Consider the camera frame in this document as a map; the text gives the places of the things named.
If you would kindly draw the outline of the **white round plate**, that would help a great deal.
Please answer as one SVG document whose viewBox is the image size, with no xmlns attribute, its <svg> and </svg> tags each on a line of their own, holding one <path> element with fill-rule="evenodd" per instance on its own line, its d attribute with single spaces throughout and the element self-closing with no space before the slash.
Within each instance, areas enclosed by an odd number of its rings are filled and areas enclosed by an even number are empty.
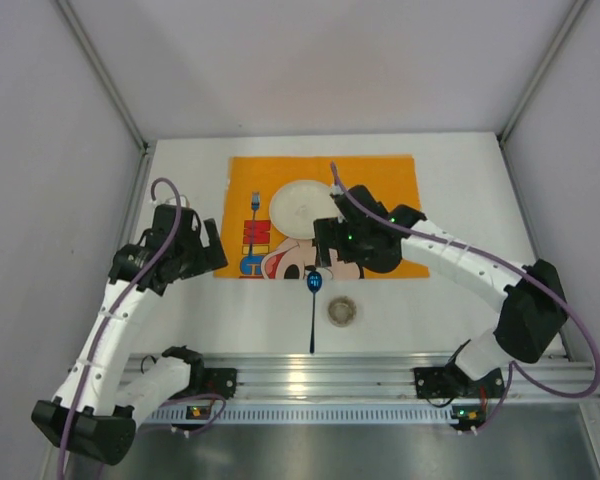
<svg viewBox="0 0 600 480">
<path fill-rule="evenodd" d="M 285 237 L 314 238 L 314 221 L 337 217 L 339 210 L 328 185 L 315 180 L 296 180 L 282 186 L 269 204 L 269 218 Z"/>
</svg>

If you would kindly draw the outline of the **orange Mickey Mouse placemat cloth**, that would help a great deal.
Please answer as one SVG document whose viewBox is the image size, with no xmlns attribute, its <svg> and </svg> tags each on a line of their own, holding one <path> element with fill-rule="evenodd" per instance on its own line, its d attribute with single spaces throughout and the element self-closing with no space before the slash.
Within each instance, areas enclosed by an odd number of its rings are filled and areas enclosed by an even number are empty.
<svg viewBox="0 0 600 480">
<path fill-rule="evenodd" d="M 420 207 L 415 161 L 412 156 L 251 156 L 229 163 L 228 186 L 222 218 L 221 242 L 228 266 L 216 271 L 228 279 L 302 279 L 316 267 L 311 240 L 283 236 L 269 218 L 274 194 L 287 183 L 315 180 L 333 184 L 332 169 L 347 187 L 366 186 L 386 209 L 399 204 Z M 248 255 L 251 195 L 260 193 L 253 253 Z"/>
</svg>

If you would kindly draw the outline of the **blue metal spoon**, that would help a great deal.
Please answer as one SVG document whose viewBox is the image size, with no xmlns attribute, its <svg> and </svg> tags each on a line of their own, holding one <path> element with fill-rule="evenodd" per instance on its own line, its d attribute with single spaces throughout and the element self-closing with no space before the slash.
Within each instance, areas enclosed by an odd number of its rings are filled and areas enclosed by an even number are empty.
<svg viewBox="0 0 600 480">
<path fill-rule="evenodd" d="M 307 288 L 312 295 L 311 304 L 311 330 L 309 338 L 309 353 L 315 353 L 315 324 L 316 324 L 316 300 L 317 294 L 323 285 L 323 277 L 318 271 L 310 271 L 306 278 Z"/>
</svg>

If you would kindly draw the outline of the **blue metal fork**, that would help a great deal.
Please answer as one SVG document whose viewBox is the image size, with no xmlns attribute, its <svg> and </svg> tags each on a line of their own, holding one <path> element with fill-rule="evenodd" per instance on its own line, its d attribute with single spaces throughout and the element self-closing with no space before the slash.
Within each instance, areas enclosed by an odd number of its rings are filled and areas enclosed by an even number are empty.
<svg viewBox="0 0 600 480">
<path fill-rule="evenodd" d="M 254 191 L 251 195 L 251 225 L 250 225 L 250 235 L 249 235 L 249 249 L 248 255 L 251 256 L 253 253 L 253 246 L 255 242 L 255 228 L 256 228 L 256 216 L 257 212 L 260 209 L 260 193 L 258 191 Z"/>
</svg>

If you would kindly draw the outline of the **small metal cup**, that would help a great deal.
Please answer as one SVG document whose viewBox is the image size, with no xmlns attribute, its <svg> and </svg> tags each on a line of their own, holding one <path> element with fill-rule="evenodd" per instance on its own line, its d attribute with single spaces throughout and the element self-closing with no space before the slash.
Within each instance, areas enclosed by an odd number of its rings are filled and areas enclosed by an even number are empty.
<svg viewBox="0 0 600 480">
<path fill-rule="evenodd" d="M 329 321 L 337 327 L 351 325 L 357 317 L 356 302 L 348 296 L 337 296 L 332 298 L 327 306 Z"/>
</svg>

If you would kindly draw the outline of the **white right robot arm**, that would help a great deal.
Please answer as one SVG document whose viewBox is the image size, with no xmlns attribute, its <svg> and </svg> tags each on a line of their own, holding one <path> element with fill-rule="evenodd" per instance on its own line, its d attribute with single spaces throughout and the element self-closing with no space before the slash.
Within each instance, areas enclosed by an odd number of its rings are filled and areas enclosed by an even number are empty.
<svg viewBox="0 0 600 480">
<path fill-rule="evenodd" d="M 338 212 L 314 222 L 316 263 L 354 263 L 379 274 L 401 262 L 424 265 L 476 294 L 498 315 L 494 327 L 463 343 L 443 368 L 450 387 L 466 393 L 512 361 L 536 363 L 566 323 L 556 268 L 505 263 L 444 232 L 406 205 L 387 210 L 363 185 L 329 193 Z"/>
</svg>

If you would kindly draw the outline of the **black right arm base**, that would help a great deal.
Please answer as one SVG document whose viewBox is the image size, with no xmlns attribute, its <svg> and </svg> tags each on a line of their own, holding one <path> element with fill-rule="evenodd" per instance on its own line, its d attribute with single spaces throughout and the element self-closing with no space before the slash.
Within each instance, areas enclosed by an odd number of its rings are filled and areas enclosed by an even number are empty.
<svg viewBox="0 0 600 480">
<path fill-rule="evenodd" d="M 413 369 L 416 396 L 433 404 L 442 400 L 438 408 L 449 405 L 456 399 L 496 399 L 504 393 L 505 382 L 499 368 L 488 372 L 479 380 L 471 380 L 455 361 L 459 353 L 468 345 L 462 344 L 444 366 L 416 367 Z"/>
</svg>

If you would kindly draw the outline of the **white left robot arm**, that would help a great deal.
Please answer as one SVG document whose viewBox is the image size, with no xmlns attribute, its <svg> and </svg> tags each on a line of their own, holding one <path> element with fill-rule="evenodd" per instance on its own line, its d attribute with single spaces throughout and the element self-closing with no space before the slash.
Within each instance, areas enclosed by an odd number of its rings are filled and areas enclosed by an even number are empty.
<svg viewBox="0 0 600 480">
<path fill-rule="evenodd" d="M 191 208 L 159 205 L 137 243 L 116 252 L 94 326 L 66 380 L 31 420 L 64 452 L 107 465 L 127 454 L 138 428 L 163 405 L 180 399 L 231 398 L 234 368 L 208 368 L 185 346 L 166 348 L 151 368 L 120 385 L 134 341 L 167 287 L 227 266 L 213 219 Z"/>
</svg>

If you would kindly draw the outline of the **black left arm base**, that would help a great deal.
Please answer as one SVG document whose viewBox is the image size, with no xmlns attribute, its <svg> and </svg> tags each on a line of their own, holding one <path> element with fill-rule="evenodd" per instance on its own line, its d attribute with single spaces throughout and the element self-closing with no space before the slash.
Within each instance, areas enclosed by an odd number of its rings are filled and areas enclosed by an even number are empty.
<svg viewBox="0 0 600 480">
<path fill-rule="evenodd" d="M 201 353 L 186 346 L 172 346 L 162 352 L 156 363 L 139 378 L 141 393 L 157 393 L 161 399 L 216 394 L 223 399 L 234 396 L 237 369 L 210 367 Z"/>
</svg>

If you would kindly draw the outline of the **aluminium mounting rail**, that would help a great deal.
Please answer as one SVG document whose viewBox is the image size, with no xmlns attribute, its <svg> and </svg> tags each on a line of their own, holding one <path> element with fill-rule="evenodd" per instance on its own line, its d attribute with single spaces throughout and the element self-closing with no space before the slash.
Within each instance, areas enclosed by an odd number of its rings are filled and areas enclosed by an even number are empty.
<svg viewBox="0 0 600 480">
<path fill-rule="evenodd" d="M 333 401 L 419 402 L 413 369 L 442 366 L 444 354 L 205 354 L 205 366 L 235 368 L 235 400 L 273 403 Z M 533 379 L 563 392 L 578 392 L 590 385 L 594 368 L 588 361 L 569 361 L 561 356 L 542 358 L 523 369 Z M 514 374 L 508 396 L 512 403 L 557 403 L 549 395 Z"/>
</svg>

